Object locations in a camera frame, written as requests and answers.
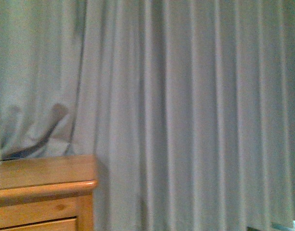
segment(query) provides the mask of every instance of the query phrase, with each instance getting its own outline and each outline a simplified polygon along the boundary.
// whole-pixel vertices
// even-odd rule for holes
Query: dresser drawer
[[[3,231],[76,231],[76,219],[65,219],[34,225],[32,224],[3,229]]]
[[[0,207],[0,228],[75,217],[77,198],[70,197]]]

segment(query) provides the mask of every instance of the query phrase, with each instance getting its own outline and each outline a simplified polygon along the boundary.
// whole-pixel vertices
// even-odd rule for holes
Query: wooden dresser
[[[0,166],[0,230],[92,231],[93,155],[22,159]]]

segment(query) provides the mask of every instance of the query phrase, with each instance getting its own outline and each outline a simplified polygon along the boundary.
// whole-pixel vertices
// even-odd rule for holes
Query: curtain
[[[88,0],[73,21],[67,6],[65,49],[22,36],[36,74],[23,38],[0,40],[4,156],[95,153],[99,231],[292,227],[295,0]]]
[[[4,158],[71,152],[84,12],[75,0],[0,0]]]

